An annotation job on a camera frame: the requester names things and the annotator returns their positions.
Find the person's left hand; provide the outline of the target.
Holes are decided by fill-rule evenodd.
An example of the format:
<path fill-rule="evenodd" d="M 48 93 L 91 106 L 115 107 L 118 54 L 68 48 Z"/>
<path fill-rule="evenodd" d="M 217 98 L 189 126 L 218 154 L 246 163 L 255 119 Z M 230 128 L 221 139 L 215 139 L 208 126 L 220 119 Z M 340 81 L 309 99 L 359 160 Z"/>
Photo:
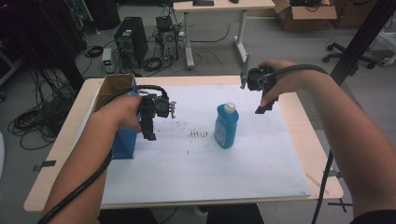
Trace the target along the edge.
<path fill-rule="evenodd" d="M 137 110 L 141 103 L 141 96 L 122 95 L 94 112 L 90 123 L 94 128 L 106 133 L 114 133 L 118 128 L 133 129 L 141 132 L 141 125 L 137 119 Z"/>

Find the black metal post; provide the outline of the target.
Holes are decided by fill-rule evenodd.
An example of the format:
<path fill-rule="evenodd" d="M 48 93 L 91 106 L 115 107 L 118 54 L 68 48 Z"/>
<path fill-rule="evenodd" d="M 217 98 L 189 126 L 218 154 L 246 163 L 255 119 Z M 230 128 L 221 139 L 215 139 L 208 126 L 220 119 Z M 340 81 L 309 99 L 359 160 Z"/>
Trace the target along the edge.
<path fill-rule="evenodd" d="M 351 58 L 348 60 L 346 55 L 343 56 L 331 72 L 331 78 L 337 85 L 341 85 L 346 80 L 354 68 L 355 57 L 364 54 L 395 11 L 396 0 L 377 0 L 346 47 Z"/>

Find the open-frame computer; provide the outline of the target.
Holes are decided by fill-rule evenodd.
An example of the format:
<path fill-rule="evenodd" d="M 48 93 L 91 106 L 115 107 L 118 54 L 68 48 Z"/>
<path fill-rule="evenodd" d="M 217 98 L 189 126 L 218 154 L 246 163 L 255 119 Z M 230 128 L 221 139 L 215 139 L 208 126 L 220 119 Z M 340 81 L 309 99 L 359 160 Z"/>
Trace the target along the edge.
<path fill-rule="evenodd" d="M 163 59 L 166 62 L 178 60 L 178 32 L 170 16 L 160 16 L 156 18 L 158 30 L 158 40 L 162 47 Z"/>

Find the small silver power unit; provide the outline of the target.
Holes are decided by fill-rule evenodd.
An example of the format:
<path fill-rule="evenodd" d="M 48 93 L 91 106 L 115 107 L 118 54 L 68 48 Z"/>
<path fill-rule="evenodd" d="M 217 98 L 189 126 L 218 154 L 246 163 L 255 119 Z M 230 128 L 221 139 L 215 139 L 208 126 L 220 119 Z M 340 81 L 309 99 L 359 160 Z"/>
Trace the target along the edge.
<path fill-rule="evenodd" d="M 111 74 L 113 71 L 113 62 L 112 62 L 112 49 L 105 48 L 102 54 L 102 65 L 105 71 L 108 74 Z"/>

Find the black computer tower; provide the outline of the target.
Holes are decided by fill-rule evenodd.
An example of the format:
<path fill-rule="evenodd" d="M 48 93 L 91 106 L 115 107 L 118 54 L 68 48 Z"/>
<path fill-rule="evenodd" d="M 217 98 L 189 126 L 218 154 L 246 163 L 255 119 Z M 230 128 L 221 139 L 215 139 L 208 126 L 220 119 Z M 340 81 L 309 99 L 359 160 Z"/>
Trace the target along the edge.
<path fill-rule="evenodd" d="M 141 17 L 126 17 L 114 40 L 124 67 L 141 68 L 148 51 L 148 41 Z"/>

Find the black office chair base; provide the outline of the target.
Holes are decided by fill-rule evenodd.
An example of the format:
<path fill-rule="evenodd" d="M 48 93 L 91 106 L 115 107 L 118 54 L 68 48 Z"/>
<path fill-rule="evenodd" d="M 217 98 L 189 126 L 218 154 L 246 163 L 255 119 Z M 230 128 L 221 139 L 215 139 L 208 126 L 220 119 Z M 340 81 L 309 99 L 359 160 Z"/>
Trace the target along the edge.
<path fill-rule="evenodd" d="M 347 56 L 348 60 L 351 58 L 351 54 L 347 52 L 347 48 L 336 42 L 332 42 L 330 45 L 328 45 L 326 50 L 329 51 L 329 53 L 322 58 L 324 63 L 328 63 L 330 59 L 341 59 L 345 55 Z M 365 62 L 367 69 L 374 69 L 378 65 L 378 60 L 367 57 L 364 54 L 356 56 L 355 59 L 356 62 L 354 64 L 354 70 L 359 68 L 359 62 Z"/>

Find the blue plastic bottle white cap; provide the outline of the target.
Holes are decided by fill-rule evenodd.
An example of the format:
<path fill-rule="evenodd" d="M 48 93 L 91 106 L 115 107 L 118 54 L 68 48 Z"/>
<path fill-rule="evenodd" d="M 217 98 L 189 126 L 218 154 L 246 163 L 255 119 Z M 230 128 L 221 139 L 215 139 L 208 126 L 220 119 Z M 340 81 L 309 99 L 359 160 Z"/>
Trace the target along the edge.
<path fill-rule="evenodd" d="M 239 114 L 234 103 L 226 103 L 217 107 L 218 116 L 215 122 L 214 136 L 222 148 L 233 145 Z"/>

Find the brown cardboard box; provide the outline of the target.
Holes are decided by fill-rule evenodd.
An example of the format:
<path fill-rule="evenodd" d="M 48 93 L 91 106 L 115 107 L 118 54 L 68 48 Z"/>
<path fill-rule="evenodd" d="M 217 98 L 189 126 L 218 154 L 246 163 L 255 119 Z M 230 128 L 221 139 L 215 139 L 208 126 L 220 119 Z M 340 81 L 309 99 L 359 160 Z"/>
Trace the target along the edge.
<path fill-rule="evenodd" d="M 276 21 L 283 31 L 319 31 L 328 20 L 336 20 L 336 9 L 330 0 L 319 0 L 316 6 L 292 6 L 291 0 L 272 0 Z"/>

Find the person's right hand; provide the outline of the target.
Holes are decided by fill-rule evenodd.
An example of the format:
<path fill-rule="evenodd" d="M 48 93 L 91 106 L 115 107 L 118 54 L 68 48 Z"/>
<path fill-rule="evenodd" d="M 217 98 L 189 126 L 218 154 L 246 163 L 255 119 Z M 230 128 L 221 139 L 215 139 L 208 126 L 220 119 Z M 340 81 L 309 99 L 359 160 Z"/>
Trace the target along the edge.
<path fill-rule="evenodd" d="M 295 63 L 283 60 L 268 60 L 259 64 L 260 68 L 265 66 L 274 70 L 280 70 L 295 65 Z M 286 92 L 295 92 L 297 90 L 305 90 L 306 82 L 312 72 L 309 70 L 292 71 L 282 74 L 276 78 L 275 86 L 269 90 L 261 99 L 260 107 L 265 107 L 268 103 L 275 100 L 277 96 Z"/>

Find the white-legged desk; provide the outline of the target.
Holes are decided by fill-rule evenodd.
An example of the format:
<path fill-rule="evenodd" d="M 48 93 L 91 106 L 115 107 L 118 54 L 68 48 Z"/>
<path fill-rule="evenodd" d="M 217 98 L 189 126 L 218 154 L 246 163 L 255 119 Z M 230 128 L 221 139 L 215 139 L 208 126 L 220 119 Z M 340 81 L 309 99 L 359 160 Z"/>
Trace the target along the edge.
<path fill-rule="evenodd" d="M 218 23 L 232 24 L 238 23 L 238 33 L 234 37 L 234 44 L 240 55 L 241 61 L 244 62 L 247 52 L 243 45 L 243 34 L 247 14 L 250 10 L 256 9 L 274 9 L 275 4 L 272 0 L 237 0 L 233 3 L 231 0 L 213 0 L 213 7 L 194 7 L 193 0 L 172 0 L 173 10 L 183 14 L 184 32 L 185 32 L 185 55 L 187 68 L 192 70 L 195 66 L 191 34 L 189 31 L 189 22 L 194 24 L 210 25 Z"/>

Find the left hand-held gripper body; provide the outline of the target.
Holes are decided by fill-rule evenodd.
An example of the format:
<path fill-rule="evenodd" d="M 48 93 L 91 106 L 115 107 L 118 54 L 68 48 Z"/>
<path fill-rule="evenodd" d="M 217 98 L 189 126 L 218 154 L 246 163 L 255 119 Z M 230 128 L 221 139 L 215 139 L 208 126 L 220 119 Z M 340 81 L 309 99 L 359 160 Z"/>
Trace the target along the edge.
<path fill-rule="evenodd" d="M 139 107 L 140 118 L 144 123 L 153 121 L 155 117 L 174 119 L 175 110 L 175 101 L 170 101 L 168 96 L 158 96 L 154 93 L 143 96 Z"/>

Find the blue cardboard box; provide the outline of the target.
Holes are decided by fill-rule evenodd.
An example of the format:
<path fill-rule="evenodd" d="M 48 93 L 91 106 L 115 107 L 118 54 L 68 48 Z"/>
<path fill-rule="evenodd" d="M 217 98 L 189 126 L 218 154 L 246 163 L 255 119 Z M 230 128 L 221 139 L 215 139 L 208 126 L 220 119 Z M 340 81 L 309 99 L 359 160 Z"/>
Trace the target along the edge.
<path fill-rule="evenodd" d="M 134 75 L 121 74 L 106 76 L 95 98 L 94 111 L 98 110 L 111 96 L 115 96 L 117 92 L 123 89 L 127 89 L 127 93 L 130 95 L 137 95 L 137 91 L 134 89 L 135 87 Z M 136 137 L 137 132 L 132 129 L 118 129 L 112 145 L 113 160 L 131 159 L 134 156 Z"/>

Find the black curtain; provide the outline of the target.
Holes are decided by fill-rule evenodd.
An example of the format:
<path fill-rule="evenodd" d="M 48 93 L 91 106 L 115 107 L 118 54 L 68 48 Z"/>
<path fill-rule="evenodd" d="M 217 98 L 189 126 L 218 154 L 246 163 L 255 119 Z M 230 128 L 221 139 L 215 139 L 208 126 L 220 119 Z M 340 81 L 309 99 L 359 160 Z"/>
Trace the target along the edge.
<path fill-rule="evenodd" d="M 38 74 L 58 69 L 74 91 L 81 89 L 76 58 L 87 44 L 64 0 L 0 0 L 0 30 Z"/>

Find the black tape strip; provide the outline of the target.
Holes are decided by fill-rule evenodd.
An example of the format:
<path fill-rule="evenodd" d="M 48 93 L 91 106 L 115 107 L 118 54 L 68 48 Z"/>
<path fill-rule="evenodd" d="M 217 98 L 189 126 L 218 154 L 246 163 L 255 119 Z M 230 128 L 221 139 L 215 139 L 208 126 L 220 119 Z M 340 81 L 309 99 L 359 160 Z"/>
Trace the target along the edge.
<path fill-rule="evenodd" d="M 42 161 L 40 164 L 35 165 L 33 168 L 34 172 L 40 172 L 44 167 L 52 167 L 56 164 L 56 161 Z"/>

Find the person's dark trousers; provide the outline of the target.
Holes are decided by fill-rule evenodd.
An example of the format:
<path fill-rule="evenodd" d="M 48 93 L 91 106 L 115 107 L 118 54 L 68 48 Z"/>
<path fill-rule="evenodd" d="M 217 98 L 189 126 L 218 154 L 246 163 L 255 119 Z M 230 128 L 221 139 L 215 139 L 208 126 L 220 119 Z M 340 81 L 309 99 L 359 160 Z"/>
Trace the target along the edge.
<path fill-rule="evenodd" d="M 259 207 L 255 203 L 197 206 L 205 214 L 205 224 L 264 224 Z M 170 224 L 177 209 L 158 221 L 148 208 L 101 210 L 98 224 Z"/>

